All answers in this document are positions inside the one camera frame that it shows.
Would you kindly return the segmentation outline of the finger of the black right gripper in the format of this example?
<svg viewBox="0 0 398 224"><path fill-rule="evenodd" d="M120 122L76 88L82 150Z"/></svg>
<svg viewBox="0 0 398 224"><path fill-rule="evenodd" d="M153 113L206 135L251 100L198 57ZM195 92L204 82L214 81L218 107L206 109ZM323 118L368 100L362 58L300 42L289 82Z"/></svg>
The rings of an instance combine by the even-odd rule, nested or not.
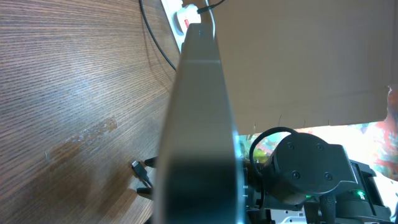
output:
<svg viewBox="0 0 398 224"><path fill-rule="evenodd" d="M146 159L144 161L144 164L147 167L155 168L156 167L156 160L157 160L157 157L152 157L150 159Z"/></svg>
<svg viewBox="0 0 398 224"><path fill-rule="evenodd" d="M146 199L152 200L152 188L150 187L141 187L137 188L136 192L139 196L144 197Z"/></svg>

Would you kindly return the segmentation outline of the Galaxy S25 smartphone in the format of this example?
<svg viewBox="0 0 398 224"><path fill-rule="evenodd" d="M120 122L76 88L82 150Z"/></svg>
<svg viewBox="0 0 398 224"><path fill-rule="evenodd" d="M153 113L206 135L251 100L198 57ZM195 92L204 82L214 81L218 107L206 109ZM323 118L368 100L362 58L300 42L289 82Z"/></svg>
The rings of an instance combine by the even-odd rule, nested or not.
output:
<svg viewBox="0 0 398 224"><path fill-rule="evenodd" d="M240 152L212 29L191 24L156 160L154 223L244 223Z"/></svg>

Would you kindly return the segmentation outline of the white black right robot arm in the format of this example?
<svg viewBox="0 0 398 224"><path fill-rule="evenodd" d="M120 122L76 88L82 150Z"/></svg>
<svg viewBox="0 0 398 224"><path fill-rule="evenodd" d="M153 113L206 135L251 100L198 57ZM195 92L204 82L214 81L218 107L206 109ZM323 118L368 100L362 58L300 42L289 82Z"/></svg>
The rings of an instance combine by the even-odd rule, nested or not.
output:
<svg viewBox="0 0 398 224"><path fill-rule="evenodd" d="M395 223L366 164L352 161L339 144L290 128L260 134L260 143L286 133L270 157L245 159L234 142L164 149L145 161L157 168L155 185L138 194L155 202L149 223Z"/></svg>

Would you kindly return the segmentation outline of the white charger plug adapter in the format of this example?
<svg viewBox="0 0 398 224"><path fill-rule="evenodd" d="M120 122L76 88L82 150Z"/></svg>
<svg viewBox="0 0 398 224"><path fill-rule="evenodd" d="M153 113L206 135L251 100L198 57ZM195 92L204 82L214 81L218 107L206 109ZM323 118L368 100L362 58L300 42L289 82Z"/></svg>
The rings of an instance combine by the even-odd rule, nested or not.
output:
<svg viewBox="0 0 398 224"><path fill-rule="evenodd" d="M174 14L175 26L178 35L185 35L190 24L198 24L201 17L196 12L178 11Z"/></svg>

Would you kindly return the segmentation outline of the white power strip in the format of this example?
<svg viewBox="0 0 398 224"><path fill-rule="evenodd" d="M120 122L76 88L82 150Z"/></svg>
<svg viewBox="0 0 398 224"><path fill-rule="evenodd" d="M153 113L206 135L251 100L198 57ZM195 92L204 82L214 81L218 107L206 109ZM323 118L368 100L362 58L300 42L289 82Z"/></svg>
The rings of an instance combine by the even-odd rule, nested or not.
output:
<svg viewBox="0 0 398 224"><path fill-rule="evenodd" d="M198 7L194 4L183 6L182 0L161 0L161 3L177 43L178 50L181 52L189 25L199 24L201 22L201 15L197 13Z"/></svg>

